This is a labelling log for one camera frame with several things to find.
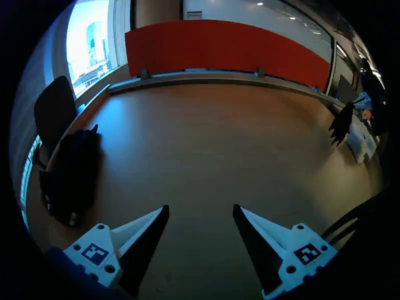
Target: metal bracket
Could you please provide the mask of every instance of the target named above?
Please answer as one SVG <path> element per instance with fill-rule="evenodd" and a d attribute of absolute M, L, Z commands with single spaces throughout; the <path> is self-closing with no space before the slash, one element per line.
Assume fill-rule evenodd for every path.
<path fill-rule="evenodd" d="M 258 78 L 264 78 L 265 77 L 265 71 L 263 66 L 259 66 L 257 68 L 257 72 L 254 73 L 254 75 Z"/>
<path fill-rule="evenodd" d="M 147 70 L 146 67 L 144 67 L 143 69 L 140 70 L 140 80 L 146 80 L 146 79 L 150 79 L 150 73 L 149 70 Z"/>

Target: chair leg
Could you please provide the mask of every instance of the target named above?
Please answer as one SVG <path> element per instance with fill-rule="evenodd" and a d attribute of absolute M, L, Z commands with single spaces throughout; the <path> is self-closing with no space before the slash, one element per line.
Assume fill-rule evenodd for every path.
<path fill-rule="evenodd" d="M 33 152 L 32 164 L 38 165 L 43 170 L 46 170 L 47 168 L 47 166 L 40 160 L 40 147 L 36 147 L 36 149 Z"/>

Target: chair backrest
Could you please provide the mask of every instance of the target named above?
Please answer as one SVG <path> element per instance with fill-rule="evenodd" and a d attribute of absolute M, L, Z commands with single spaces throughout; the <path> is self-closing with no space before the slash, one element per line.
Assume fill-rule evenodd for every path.
<path fill-rule="evenodd" d="M 34 105 L 37 134 L 50 154 L 76 116 L 70 83 L 60 76 L 45 88 Z"/>

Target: sky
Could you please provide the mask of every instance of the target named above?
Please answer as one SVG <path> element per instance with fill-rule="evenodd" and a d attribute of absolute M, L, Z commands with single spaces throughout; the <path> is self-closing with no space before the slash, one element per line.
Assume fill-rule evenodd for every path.
<path fill-rule="evenodd" d="M 86 29 L 93 22 L 104 22 L 102 35 L 106 37 L 108 8 L 108 0 L 96 0 L 82 3 L 78 1 L 72 10 L 66 32 L 66 58 L 71 63 L 75 79 L 89 65 Z"/>

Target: skyscraper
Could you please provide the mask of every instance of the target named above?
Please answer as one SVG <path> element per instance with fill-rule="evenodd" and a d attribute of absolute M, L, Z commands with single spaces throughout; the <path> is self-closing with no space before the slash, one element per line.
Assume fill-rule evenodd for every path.
<path fill-rule="evenodd" d="M 103 22 L 93 22 L 86 29 L 86 44 L 90 66 L 107 60 L 107 31 Z"/>
<path fill-rule="evenodd" d="M 74 80 L 75 79 L 74 71 L 72 70 L 72 65 L 69 61 L 68 61 L 68 71 L 69 71 L 69 77 L 71 78 L 71 80 Z"/>
<path fill-rule="evenodd" d="M 106 61 L 109 60 L 109 44 L 107 43 L 106 39 L 103 39 L 103 51 L 104 51 L 104 59 Z"/>

